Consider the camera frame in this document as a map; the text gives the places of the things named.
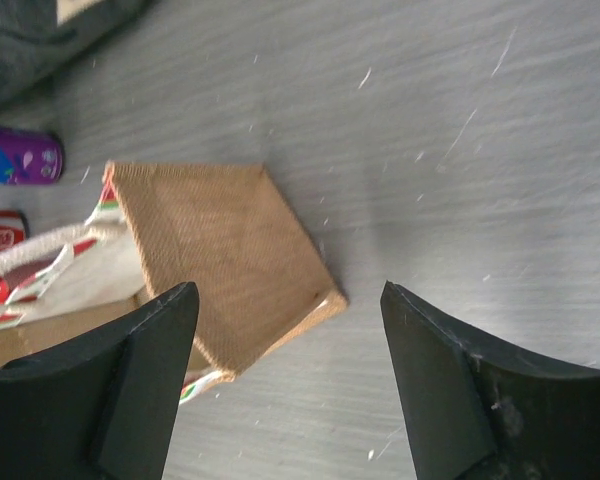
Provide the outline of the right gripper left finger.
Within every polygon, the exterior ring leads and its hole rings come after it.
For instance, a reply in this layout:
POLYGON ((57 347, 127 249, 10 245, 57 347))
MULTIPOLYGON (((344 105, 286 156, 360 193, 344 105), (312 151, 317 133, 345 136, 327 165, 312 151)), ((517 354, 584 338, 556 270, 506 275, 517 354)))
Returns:
POLYGON ((199 312, 181 283, 0 368, 0 479, 159 479, 199 312))

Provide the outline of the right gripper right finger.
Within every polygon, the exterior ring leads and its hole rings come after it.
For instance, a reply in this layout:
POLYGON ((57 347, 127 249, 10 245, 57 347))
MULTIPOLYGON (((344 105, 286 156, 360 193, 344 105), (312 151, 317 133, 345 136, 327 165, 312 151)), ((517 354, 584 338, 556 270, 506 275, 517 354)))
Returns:
POLYGON ((380 299, 420 479, 600 479, 600 369, 541 355, 404 287, 380 299))

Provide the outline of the brown canvas tote bag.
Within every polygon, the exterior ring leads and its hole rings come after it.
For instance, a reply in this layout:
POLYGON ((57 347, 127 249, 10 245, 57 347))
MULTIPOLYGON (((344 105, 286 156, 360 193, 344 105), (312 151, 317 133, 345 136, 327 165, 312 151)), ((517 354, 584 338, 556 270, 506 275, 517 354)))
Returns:
POLYGON ((0 252, 0 367, 182 282, 200 295, 182 401, 348 305, 265 167, 113 162, 85 221, 0 252))

